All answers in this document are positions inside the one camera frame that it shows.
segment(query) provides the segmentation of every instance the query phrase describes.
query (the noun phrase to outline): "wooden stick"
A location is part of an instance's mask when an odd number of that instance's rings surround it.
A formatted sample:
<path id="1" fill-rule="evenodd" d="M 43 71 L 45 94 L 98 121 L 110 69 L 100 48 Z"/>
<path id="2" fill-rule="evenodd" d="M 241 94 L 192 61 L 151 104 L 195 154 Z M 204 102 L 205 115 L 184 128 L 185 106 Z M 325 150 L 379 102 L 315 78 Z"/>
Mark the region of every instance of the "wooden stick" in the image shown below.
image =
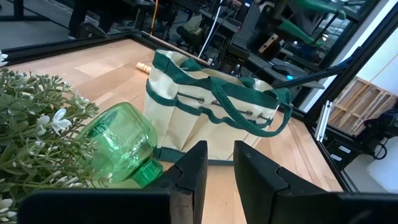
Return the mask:
<path id="1" fill-rule="evenodd" d="M 186 52 L 186 51 L 184 51 L 184 50 L 181 50 L 181 49 L 179 49 L 178 47 L 176 47 L 176 46 L 174 46 L 174 45 L 171 45 L 170 43 L 168 43 L 168 42 L 166 42 L 166 41 L 164 41 L 164 40 L 161 40 L 161 39 L 159 39 L 159 38 L 157 38 L 157 37 L 155 37 L 155 36 L 153 36 L 153 35 L 150 35 L 150 34 L 148 34 L 148 35 L 149 35 L 149 37 L 150 37 L 151 39 L 154 39 L 154 40 L 156 40 L 156 41 L 159 41 L 159 42 L 163 43 L 164 45 L 169 46 L 170 48 L 174 49 L 175 51 L 177 51 L 177 52 L 179 52 L 179 53 L 181 53 L 181 54 L 185 54 L 185 55 L 188 56 L 188 57 L 194 58 L 194 59 L 196 59 L 196 60 L 198 60 L 198 61 L 201 61 L 201 62 L 204 63 L 204 64 L 210 65 L 208 62 L 206 62 L 206 61 L 204 61 L 204 60 L 202 60 L 202 59 L 200 59 L 200 58 L 198 58 L 198 57 L 196 57 L 196 56 L 194 56 L 194 55 L 192 55 L 192 54 L 190 54 L 190 53 L 188 53 L 188 52 Z"/>
<path id="2" fill-rule="evenodd" d="M 150 70 L 152 69 L 152 67 L 150 67 L 144 63 L 138 62 L 137 69 L 145 72 L 146 74 L 150 74 Z"/>

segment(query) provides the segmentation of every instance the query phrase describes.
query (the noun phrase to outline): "green handle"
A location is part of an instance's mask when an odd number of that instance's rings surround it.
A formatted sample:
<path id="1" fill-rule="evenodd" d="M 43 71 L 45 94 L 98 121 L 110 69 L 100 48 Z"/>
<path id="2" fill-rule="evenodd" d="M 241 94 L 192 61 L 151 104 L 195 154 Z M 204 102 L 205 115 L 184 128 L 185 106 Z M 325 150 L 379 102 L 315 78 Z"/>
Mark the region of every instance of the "green handle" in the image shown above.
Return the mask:
<path id="1" fill-rule="evenodd" d="M 223 85 L 226 81 L 211 77 L 211 93 L 215 96 L 218 102 L 223 106 L 224 110 L 230 115 L 230 117 L 237 122 L 247 132 L 260 137 L 274 137 L 278 135 L 286 127 L 289 122 L 290 116 L 292 115 L 292 107 L 290 106 L 290 91 L 286 88 L 277 90 L 268 90 L 273 92 L 280 102 L 285 106 L 284 108 L 284 120 L 281 126 L 276 131 L 265 131 L 258 128 L 255 124 L 248 121 L 232 104 L 231 100 L 228 99 Z"/>

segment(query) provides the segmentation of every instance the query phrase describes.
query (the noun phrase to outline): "canvas tote bag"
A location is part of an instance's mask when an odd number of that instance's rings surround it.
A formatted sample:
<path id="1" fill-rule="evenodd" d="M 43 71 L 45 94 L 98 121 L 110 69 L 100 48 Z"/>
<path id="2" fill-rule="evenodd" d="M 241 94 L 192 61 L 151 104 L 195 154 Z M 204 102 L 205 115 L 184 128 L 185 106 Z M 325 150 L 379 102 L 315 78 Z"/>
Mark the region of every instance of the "canvas tote bag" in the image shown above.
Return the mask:
<path id="1" fill-rule="evenodd" d="M 157 50 L 152 64 L 144 116 L 157 131 L 155 157 L 160 160 L 176 162 L 206 140 L 209 164 L 232 164 L 235 140 L 254 147 L 261 137 L 279 134 L 292 114 L 288 89 L 201 68 L 172 51 Z M 283 122 L 269 132 L 280 104 Z"/>

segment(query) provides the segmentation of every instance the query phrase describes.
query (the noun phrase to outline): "wooden tabletop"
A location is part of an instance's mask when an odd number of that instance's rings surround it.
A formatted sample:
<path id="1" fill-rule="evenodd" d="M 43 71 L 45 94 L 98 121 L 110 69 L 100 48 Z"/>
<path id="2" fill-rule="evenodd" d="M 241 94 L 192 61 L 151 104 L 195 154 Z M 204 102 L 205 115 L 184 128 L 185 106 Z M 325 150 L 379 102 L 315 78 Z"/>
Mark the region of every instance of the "wooden tabletop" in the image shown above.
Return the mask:
<path id="1" fill-rule="evenodd" d="M 11 67 L 20 72 L 60 75 L 85 98 L 96 102 L 100 112 L 123 101 L 140 111 L 144 107 L 147 74 L 137 62 L 150 64 L 154 51 L 132 40 L 123 40 L 57 57 Z M 271 130 L 282 115 L 277 113 Z M 264 138 L 256 149 L 291 172 L 327 191 L 341 187 L 303 123 L 291 119 L 276 137 Z M 233 167 L 208 168 L 203 223 L 245 223 Z"/>

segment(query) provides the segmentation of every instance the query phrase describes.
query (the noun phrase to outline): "wooden crate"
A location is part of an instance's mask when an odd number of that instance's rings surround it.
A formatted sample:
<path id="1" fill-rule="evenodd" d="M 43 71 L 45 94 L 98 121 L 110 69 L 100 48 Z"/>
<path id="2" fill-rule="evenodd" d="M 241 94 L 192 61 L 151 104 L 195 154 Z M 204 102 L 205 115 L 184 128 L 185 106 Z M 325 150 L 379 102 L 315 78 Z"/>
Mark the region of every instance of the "wooden crate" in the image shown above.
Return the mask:
<path id="1" fill-rule="evenodd" d="M 333 102 L 329 124 L 357 135 L 364 129 L 364 121 L 378 118 L 396 102 L 397 96 L 355 77 Z"/>

